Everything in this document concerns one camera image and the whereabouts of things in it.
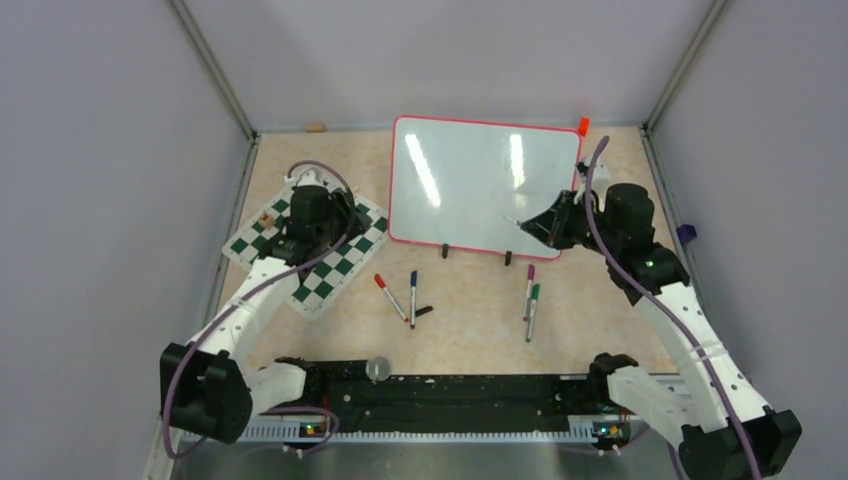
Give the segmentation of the pink framed whiteboard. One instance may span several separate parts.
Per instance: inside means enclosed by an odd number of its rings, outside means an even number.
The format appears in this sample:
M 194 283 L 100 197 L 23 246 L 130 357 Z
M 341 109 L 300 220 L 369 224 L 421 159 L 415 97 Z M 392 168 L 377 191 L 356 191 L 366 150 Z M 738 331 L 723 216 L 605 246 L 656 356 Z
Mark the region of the pink framed whiteboard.
M 451 249 L 555 259 L 525 221 L 575 185 L 573 128 L 403 115 L 393 125 L 388 233 Z

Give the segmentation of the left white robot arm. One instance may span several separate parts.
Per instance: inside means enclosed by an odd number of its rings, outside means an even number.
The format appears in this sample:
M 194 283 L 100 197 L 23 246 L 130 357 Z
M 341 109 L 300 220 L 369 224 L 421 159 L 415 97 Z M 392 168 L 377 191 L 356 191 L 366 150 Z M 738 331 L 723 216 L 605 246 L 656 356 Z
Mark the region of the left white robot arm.
M 320 386 L 291 361 L 248 371 L 246 358 L 282 304 L 326 256 L 370 226 L 352 192 L 296 186 L 289 213 L 262 238 L 248 275 L 209 326 L 160 357 L 166 428 L 232 443 L 255 416 L 286 403 L 297 413 L 319 404 Z

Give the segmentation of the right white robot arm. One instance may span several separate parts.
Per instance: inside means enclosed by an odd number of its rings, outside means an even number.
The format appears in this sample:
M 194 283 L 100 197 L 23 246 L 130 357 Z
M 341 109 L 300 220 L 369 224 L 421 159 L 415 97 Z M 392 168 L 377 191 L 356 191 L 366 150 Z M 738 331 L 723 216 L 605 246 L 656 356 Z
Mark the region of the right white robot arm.
M 738 368 L 699 304 L 674 251 L 655 239 L 655 206 L 645 188 L 563 190 L 519 228 L 556 250 L 601 254 L 610 280 L 653 327 L 688 389 L 682 398 L 627 354 L 601 353 L 589 367 L 586 397 L 600 412 L 622 407 L 677 453 L 691 479 L 764 479 L 781 473 L 802 427 L 777 411 Z

